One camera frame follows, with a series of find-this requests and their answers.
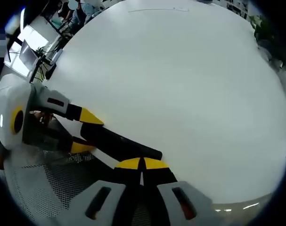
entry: window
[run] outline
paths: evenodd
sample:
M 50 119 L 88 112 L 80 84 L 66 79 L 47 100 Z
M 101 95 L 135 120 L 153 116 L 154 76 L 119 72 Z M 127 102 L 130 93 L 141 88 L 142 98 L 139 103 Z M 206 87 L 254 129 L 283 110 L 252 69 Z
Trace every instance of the window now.
M 39 47 L 44 47 L 48 44 L 48 41 L 29 25 L 26 26 L 19 34 L 18 39 L 20 39 L 21 41 L 26 40 L 31 49 L 35 51 Z M 26 77 L 29 73 L 29 69 L 19 59 L 20 50 L 21 45 L 19 45 L 17 42 L 14 42 L 9 51 L 11 62 L 9 61 L 9 57 L 6 56 L 5 65 Z
M 24 30 L 20 33 L 18 38 L 21 41 L 26 40 L 31 49 L 35 51 L 39 47 L 44 47 L 48 44 L 48 41 L 29 25 L 24 28 Z
M 8 56 L 5 56 L 4 62 L 6 66 L 12 68 L 14 71 L 26 77 L 29 73 L 29 69 L 27 69 L 27 67 L 19 59 L 20 49 L 21 45 L 19 45 L 17 42 L 14 42 L 9 51 L 11 62 L 9 61 Z
M 235 6 L 233 6 L 233 10 L 236 11 L 237 13 L 241 13 L 241 10 Z

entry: computer monitor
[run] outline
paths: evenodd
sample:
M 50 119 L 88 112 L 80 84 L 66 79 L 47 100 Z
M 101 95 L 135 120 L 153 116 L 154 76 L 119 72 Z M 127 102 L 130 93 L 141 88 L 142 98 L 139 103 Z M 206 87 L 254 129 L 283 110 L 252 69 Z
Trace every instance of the computer monitor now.
M 21 46 L 19 59 L 22 61 L 22 63 L 24 63 L 24 65 L 30 71 L 35 67 L 35 63 L 37 62 L 38 59 L 34 51 L 30 48 L 30 46 L 25 40 Z

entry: mesh surface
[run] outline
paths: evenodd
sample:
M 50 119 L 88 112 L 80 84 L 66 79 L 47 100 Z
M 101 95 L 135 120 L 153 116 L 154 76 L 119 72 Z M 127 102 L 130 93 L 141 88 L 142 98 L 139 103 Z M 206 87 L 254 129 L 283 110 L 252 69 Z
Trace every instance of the mesh surface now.
M 37 155 L 38 164 L 16 165 L 17 154 L 10 155 L 5 162 L 12 197 L 35 223 L 68 209 L 72 198 L 99 179 L 96 168 L 105 167 L 90 153 L 39 151 Z

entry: white table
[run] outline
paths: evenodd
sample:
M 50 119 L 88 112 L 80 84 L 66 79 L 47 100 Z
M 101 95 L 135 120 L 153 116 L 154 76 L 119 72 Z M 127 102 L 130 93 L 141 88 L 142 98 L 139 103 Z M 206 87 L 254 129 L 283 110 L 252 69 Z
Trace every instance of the white table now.
M 102 2 L 102 5 L 105 8 L 109 8 L 109 7 L 112 7 L 116 3 L 118 3 L 118 0 L 106 0 L 106 1 Z
M 47 86 L 162 151 L 214 203 L 269 194 L 283 174 L 282 87 L 250 24 L 215 4 L 120 2 L 71 39 Z

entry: person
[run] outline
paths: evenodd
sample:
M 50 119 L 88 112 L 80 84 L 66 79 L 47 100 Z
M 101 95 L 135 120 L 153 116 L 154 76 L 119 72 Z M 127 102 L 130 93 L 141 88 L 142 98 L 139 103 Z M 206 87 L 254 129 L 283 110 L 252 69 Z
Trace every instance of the person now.
M 68 2 L 59 4 L 58 16 L 63 18 L 63 22 L 71 18 L 73 10 L 68 7 Z
M 23 149 L 29 150 L 29 153 L 40 149 L 59 151 L 59 148 L 62 149 L 60 151 L 66 151 L 65 144 L 72 142 L 71 135 L 51 113 L 40 111 L 30 112 L 27 124 L 30 124 L 30 126 L 24 127 L 23 143 L 20 146 L 16 146 L 14 152 L 19 152 Z M 4 169 L 4 161 L 9 153 L 10 151 L 0 141 L 0 170 Z
M 100 13 L 100 11 L 91 4 L 80 3 L 80 0 L 76 0 L 76 2 L 78 2 L 78 8 L 73 12 L 72 20 L 68 25 L 71 29 L 71 33 L 74 34 L 87 24 L 94 16 Z

